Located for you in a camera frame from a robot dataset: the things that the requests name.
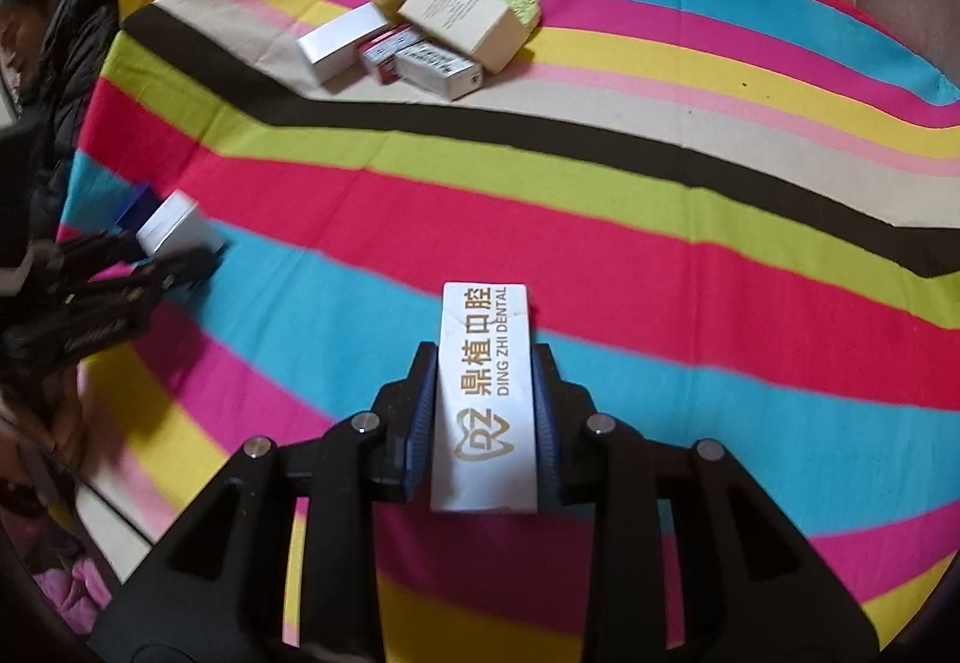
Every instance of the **metal screw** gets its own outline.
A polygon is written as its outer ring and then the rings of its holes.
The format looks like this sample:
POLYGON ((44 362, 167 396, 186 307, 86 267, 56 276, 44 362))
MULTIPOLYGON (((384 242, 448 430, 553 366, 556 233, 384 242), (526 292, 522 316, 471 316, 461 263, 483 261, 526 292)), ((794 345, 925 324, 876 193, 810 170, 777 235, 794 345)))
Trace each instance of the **metal screw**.
POLYGON ((590 414, 587 417, 587 430, 596 433, 597 436, 612 433, 615 427, 616 419, 613 419, 610 414, 590 414))
POLYGON ((726 453, 727 450, 723 448, 723 444, 719 441, 714 441, 712 438, 704 438, 703 441, 697 444, 697 454, 704 460, 709 460, 710 462, 723 460, 723 455, 726 455, 726 453))
POLYGON ((380 427, 380 417, 373 412, 360 412, 350 420, 350 426, 357 433, 369 433, 380 427))
POLYGON ((263 457, 267 452, 270 452, 273 447, 267 436, 253 436, 253 438, 248 438, 246 443, 244 443, 243 454, 256 460, 258 457, 263 457))

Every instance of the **black puffer jacket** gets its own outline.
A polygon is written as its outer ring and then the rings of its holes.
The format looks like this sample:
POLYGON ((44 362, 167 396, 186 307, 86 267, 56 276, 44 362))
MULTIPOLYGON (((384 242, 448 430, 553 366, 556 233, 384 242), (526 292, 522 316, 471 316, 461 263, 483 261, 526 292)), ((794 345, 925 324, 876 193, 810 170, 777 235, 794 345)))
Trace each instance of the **black puffer jacket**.
POLYGON ((0 132, 0 267, 18 264, 27 234, 56 234, 80 126, 118 29, 116 0, 64 0, 54 14, 20 120, 0 132))

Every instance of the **table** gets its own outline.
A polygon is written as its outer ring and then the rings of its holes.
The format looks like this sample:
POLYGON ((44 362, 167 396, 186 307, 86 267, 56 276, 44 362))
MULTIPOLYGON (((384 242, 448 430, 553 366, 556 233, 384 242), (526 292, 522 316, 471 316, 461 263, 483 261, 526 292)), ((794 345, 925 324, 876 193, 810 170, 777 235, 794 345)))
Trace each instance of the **table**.
MULTIPOLYGON (((565 378, 649 438, 726 443, 889 641, 960 545, 960 89, 843 0, 542 0, 455 104, 318 86, 295 38, 363 1, 128 20, 65 231, 149 182, 229 250, 88 364, 92 474, 158 535, 247 437, 316 436, 402 378, 444 281, 519 281, 565 378)), ((575 659, 587 516, 376 524, 392 659, 575 659)))

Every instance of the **gold logo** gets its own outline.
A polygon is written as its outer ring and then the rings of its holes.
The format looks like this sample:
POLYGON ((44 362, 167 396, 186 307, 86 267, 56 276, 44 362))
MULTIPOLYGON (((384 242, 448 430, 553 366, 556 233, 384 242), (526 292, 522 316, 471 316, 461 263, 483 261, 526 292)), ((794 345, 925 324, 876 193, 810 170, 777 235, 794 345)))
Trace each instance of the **gold logo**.
POLYGON ((492 460, 493 457, 509 455, 514 450, 512 444, 498 440, 510 430, 510 423, 491 409, 487 409, 486 414, 481 414, 477 409, 464 409, 457 414, 457 424, 464 432, 464 437, 453 450, 458 460, 492 460))

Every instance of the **black cable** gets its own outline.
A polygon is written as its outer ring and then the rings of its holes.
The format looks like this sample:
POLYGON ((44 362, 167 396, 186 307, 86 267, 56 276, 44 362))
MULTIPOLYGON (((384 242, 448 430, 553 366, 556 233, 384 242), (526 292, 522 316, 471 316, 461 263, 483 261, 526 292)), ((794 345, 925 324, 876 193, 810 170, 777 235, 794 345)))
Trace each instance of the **black cable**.
POLYGON ((56 465, 56 468, 68 474, 70 478, 73 479, 73 481, 75 481, 77 484, 83 484, 86 489, 92 492, 103 505, 105 505, 117 516, 117 519, 126 524, 126 526, 131 529, 131 532, 136 534, 143 541, 143 543, 150 548, 154 546, 154 540, 152 540, 152 538, 146 532, 144 532, 142 527, 138 526, 136 522, 133 522, 130 517, 124 514, 123 511, 118 508, 116 503, 114 503, 112 500, 109 500, 109 498, 107 498, 107 496, 104 495, 104 493, 101 492, 92 482, 85 479, 83 474, 80 474, 80 471, 78 471, 72 465, 68 465, 66 462, 61 460, 56 452, 48 450, 36 436, 24 430, 24 428, 22 428, 19 423, 11 419, 6 412, 0 412, 0 420, 5 422, 10 428, 15 430, 17 433, 20 433, 21 436, 30 441, 32 445, 34 445, 37 450, 47 458, 47 460, 50 460, 52 463, 54 463, 54 465, 56 465))

